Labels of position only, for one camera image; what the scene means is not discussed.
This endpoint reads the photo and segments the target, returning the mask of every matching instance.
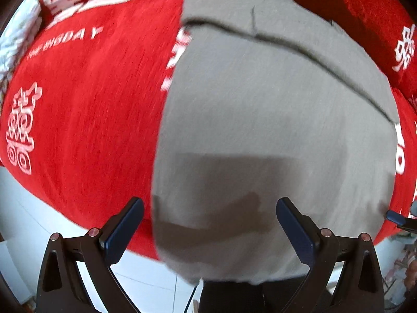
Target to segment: white tile floor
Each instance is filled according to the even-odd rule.
[[[27,192],[5,168],[0,167],[0,232],[8,241],[9,253],[20,276],[29,291],[35,294],[49,236],[60,232],[64,237],[75,237],[84,235],[86,230]],[[383,274],[388,272],[403,246],[389,240],[377,246]],[[112,270],[143,313],[181,313],[193,289],[163,263],[129,251],[112,266]],[[106,312],[83,263],[80,263],[80,272],[96,309]],[[200,283],[195,299],[200,298],[201,290]]]

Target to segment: screw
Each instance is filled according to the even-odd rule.
[[[363,241],[370,241],[371,240],[371,237],[367,233],[362,233],[361,238],[362,238]]]
[[[322,236],[328,238],[332,236],[332,231],[329,230],[328,228],[323,228],[320,233],[322,234]]]
[[[54,233],[51,235],[51,241],[58,240],[58,238],[59,238],[59,233]]]
[[[96,237],[100,233],[100,230],[98,228],[92,228],[88,231],[88,235],[91,237]]]

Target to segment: gray cloth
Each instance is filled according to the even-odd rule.
[[[320,228],[375,237],[399,118],[364,50],[292,0],[185,0],[182,20],[152,185],[161,259],[190,282],[305,274],[283,196]]]

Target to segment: dark pants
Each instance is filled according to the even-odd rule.
[[[253,286],[246,282],[205,281],[199,313],[279,313],[304,277]],[[328,307],[332,295],[325,291],[315,312]]]

